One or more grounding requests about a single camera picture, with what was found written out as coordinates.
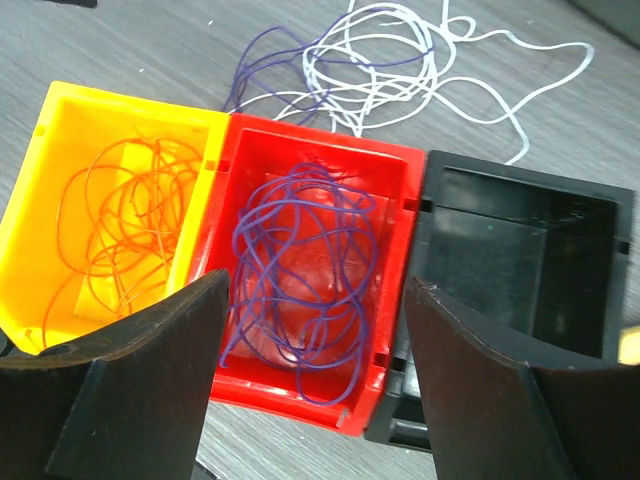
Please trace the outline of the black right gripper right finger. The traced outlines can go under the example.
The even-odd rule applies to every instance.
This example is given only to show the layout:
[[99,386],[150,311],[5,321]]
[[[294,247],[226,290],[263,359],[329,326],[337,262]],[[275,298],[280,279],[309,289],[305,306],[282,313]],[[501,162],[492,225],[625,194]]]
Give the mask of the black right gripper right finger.
[[639,370],[502,326],[410,278],[404,311],[441,479],[635,479]]

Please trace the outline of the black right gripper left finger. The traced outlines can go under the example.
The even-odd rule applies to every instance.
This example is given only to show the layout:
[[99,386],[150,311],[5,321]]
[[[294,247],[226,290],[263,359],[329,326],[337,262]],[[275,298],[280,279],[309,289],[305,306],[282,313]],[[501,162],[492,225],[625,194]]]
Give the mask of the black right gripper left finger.
[[229,276],[214,270],[93,333],[29,355],[1,341],[5,479],[208,479],[196,452]]

